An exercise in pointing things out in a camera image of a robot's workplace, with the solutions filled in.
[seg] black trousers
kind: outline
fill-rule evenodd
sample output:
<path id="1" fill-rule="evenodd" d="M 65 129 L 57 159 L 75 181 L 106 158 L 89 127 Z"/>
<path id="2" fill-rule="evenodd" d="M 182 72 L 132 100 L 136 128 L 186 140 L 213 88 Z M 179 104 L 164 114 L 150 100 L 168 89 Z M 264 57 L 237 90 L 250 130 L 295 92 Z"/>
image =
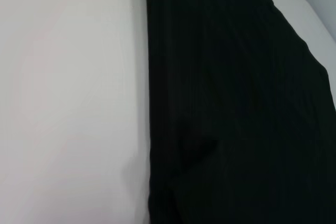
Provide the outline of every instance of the black trousers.
<path id="1" fill-rule="evenodd" d="M 328 74 L 272 0 L 148 0 L 151 223 L 336 223 Z"/>

